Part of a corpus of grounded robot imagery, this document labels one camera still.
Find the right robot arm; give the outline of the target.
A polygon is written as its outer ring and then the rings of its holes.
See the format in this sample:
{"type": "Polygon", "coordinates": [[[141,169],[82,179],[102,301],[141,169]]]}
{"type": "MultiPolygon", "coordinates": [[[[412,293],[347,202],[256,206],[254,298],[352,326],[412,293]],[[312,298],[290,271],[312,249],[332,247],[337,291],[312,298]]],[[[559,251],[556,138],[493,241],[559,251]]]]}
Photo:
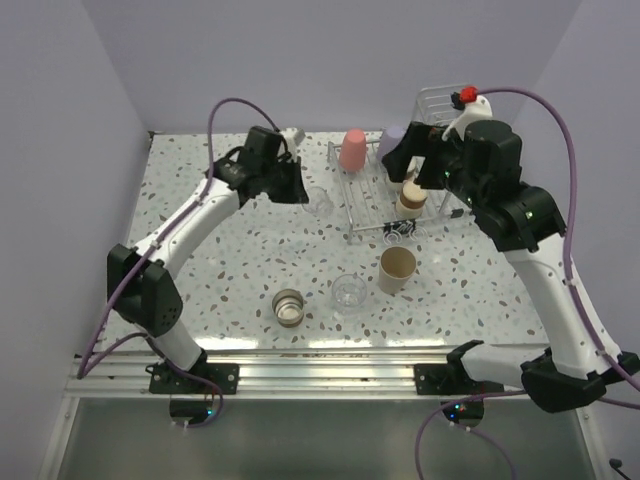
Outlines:
{"type": "Polygon", "coordinates": [[[523,389],[543,411],[587,406],[607,386],[639,371],[636,354],[622,351],[592,313],[571,258],[568,228],[546,190],[521,179],[522,140],[497,120],[479,120],[445,139],[444,127],[413,121],[382,160],[389,175],[403,175],[423,158],[416,178],[426,190],[446,190],[471,209],[522,281],[546,332],[544,350],[495,347],[469,341],[447,356],[445,384],[452,393],[479,382],[523,389]]]}

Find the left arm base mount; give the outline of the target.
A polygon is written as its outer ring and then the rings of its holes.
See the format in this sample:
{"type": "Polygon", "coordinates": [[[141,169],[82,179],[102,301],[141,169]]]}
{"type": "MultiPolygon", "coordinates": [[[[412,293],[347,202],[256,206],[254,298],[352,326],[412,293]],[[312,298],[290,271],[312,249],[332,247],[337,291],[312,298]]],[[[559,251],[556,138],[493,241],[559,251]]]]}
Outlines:
{"type": "Polygon", "coordinates": [[[150,375],[149,392],[169,396],[170,418],[184,428],[214,422],[239,383],[239,365],[234,363],[205,362],[193,372],[184,372],[163,362],[148,365],[145,371],[150,375]]]}

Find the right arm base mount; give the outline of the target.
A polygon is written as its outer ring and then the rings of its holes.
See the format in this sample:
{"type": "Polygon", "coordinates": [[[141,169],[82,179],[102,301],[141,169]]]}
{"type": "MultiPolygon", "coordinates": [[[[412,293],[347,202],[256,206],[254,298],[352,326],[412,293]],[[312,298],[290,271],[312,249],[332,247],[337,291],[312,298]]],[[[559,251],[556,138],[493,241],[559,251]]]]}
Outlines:
{"type": "MultiPolygon", "coordinates": [[[[416,364],[413,367],[414,384],[418,395],[461,398],[482,393],[502,393],[504,386],[489,381],[474,381],[466,374],[458,374],[447,364],[416,364]]],[[[446,407],[442,415],[447,421],[476,427],[484,417],[483,400],[457,401],[446,407]]]]}

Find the large clear glass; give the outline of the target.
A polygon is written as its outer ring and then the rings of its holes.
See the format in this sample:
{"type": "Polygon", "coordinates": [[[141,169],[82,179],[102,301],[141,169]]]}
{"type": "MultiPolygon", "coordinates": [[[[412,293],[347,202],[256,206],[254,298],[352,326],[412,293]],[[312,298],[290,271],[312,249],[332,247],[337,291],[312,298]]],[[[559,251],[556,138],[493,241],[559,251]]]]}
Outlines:
{"type": "Polygon", "coordinates": [[[331,296],[336,319],[355,317],[363,309],[367,286],[358,274],[344,274],[333,282],[331,296]]]}

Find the steel cup with cork band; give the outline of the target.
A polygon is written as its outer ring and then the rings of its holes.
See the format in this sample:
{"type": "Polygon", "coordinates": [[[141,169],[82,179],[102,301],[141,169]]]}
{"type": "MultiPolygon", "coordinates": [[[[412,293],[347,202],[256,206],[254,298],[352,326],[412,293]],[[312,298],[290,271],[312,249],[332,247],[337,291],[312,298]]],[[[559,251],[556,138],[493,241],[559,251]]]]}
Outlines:
{"type": "Polygon", "coordinates": [[[410,170],[406,173],[404,179],[400,183],[400,188],[403,188],[407,182],[412,181],[416,176],[416,170],[410,170]]]}

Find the lavender plastic cup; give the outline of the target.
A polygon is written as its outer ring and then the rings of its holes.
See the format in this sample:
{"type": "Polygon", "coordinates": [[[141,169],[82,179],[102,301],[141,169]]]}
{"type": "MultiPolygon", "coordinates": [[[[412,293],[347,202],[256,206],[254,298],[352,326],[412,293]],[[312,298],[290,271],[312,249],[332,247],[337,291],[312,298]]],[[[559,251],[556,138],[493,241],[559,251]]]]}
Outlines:
{"type": "Polygon", "coordinates": [[[376,158],[382,161],[383,157],[399,144],[405,132],[405,128],[399,125],[390,125],[385,128],[379,139],[376,158]]]}

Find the small clear glass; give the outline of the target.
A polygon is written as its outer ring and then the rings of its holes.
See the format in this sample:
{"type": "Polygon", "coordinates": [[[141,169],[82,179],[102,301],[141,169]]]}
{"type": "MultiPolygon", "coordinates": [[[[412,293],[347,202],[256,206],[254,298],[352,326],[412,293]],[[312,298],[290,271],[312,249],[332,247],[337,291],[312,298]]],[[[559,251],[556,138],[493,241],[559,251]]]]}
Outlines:
{"type": "Polygon", "coordinates": [[[302,205],[303,210],[313,216],[324,218],[331,215],[334,204],[328,192],[322,187],[310,187],[307,190],[308,202],[302,205]]]}

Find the pink plastic cup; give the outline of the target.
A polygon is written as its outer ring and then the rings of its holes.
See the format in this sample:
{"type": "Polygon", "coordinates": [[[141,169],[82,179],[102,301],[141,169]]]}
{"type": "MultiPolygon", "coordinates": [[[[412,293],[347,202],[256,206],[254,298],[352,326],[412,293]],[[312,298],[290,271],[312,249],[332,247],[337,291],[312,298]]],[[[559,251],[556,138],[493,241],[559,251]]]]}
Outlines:
{"type": "Polygon", "coordinates": [[[349,173],[360,171],[366,162],[367,144],[365,132],[354,128],[344,135],[340,153],[339,164],[349,173]]]}

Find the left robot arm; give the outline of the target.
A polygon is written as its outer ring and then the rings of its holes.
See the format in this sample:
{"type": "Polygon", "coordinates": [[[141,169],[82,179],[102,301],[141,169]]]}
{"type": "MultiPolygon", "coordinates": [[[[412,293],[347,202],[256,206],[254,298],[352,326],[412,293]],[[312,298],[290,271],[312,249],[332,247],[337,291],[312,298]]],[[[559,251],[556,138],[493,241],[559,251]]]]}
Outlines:
{"type": "Polygon", "coordinates": [[[133,247],[117,245],[107,258],[108,308],[147,336],[175,367],[172,379],[185,392],[201,390],[208,369],[202,348],[181,320],[175,280],[189,257],[249,200],[266,194],[279,204],[306,204],[298,147],[300,128],[254,126],[238,147],[211,158],[204,179],[162,225],[133,247]]]}

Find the beige plastic cup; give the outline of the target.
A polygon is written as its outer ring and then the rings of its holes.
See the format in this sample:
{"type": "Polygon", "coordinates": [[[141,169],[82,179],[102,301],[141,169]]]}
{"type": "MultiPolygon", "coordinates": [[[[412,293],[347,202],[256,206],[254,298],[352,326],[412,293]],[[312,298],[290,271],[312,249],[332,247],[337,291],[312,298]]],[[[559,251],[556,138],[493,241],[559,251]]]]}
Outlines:
{"type": "Polygon", "coordinates": [[[378,286],[385,294],[399,293],[413,276],[417,261],[411,250],[393,246],[387,248],[379,262],[378,286]]]}

